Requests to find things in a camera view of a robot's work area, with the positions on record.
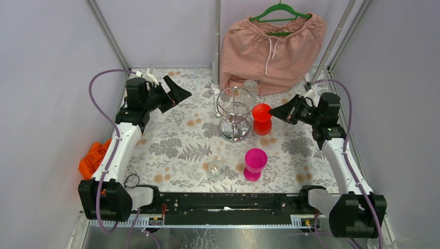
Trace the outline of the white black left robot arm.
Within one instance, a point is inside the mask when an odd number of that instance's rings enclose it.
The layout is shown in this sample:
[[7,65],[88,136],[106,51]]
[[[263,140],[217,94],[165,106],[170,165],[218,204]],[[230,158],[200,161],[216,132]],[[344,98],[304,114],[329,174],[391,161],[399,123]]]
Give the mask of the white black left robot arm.
[[148,213],[160,209],[157,186],[147,185],[127,189],[125,173],[132,152],[140,140],[150,113],[167,112],[191,96],[169,76],[161,83],[141,77],[131,78],[126,84],[127,96],[112,125],[114,135],[98,169],[90,180],[82,180],[78,193],[85,216],[89,220],[125,222],[132,211],[139,208]]

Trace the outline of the clear wine glass back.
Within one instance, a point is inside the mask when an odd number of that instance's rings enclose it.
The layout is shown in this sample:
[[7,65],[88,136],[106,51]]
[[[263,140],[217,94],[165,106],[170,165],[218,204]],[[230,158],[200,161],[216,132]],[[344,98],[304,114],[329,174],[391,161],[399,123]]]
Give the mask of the clear wine glass back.
[[244,82],[244,88],[253,96],[255,103],[257,103],[257,82],[254,80],[246,80]]

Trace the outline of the clear wine glass front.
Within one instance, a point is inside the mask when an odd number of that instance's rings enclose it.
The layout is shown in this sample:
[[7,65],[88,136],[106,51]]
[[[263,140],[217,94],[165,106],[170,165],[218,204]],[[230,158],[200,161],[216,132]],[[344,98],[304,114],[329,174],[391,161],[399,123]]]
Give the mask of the clear wine glass front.
[[226,176],[226,167],[222,161],[213,160],[208,165],[207,173],[210,180],[220,182]]

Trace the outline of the clear wine glass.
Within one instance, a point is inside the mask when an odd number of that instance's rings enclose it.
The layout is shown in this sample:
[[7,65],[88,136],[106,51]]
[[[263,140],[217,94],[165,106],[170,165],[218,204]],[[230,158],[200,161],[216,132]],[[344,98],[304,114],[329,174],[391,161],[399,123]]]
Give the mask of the clear wine glass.
[[207,173],[210,180],[220,182],[226,176],[226,167],[222,161],[213,160],[208,165]]
[[254,80],[246,80],[244,82],[244,88],[253,96],[255,103],[257,103],[257,82]]

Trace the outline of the pink wine glass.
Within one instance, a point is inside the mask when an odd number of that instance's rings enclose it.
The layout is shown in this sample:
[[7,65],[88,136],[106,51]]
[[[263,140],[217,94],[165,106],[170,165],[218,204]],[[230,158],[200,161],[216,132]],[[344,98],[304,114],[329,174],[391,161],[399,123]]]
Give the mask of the pink wine glass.
[[264,150],[260,148],[252,148],[246,152],[245,169],[243,175],[248,181],[257,181],[262,175],[262,170],[268,162],[268,156]]

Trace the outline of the red wine glass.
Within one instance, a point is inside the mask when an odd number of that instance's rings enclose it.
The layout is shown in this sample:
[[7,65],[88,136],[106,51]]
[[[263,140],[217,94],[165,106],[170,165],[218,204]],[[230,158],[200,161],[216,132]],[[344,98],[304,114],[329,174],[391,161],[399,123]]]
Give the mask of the red wine glass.
[[253,129],[258,135],[267,135],[272,129],[272,115],[269,114],[271,107],[268,104],[257,104],[252,110]]

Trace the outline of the chrome wine glass rack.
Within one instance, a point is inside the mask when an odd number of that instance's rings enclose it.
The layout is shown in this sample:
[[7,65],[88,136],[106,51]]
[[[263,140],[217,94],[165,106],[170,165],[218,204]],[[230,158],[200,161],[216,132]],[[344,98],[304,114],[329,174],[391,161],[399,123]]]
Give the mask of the chrome wine glass rack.
[[222,90],[216,101],[217,113],[222,117],[219,134],[228,142],[241,142],[252,133],[249,115],[255,106],[254,96],[245,88]]

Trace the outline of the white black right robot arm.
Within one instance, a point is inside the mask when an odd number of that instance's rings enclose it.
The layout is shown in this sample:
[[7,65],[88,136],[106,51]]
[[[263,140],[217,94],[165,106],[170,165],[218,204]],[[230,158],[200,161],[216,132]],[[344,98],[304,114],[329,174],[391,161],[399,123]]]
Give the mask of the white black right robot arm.
[[309,100],[297,94],[269,111],[273,117],[291,125],[298,122],[311,125],[313,139],[337,182],[338,197],[323,186],[302,186],[297,200],[299,210],[306,214],[317,210],[325,215],[331,233],[337,238],[379,238],[387,201],[383,195],[375,194],[361,176],[347,134],[338,124],[340,97],[326,92],[317,105],[309,105]]

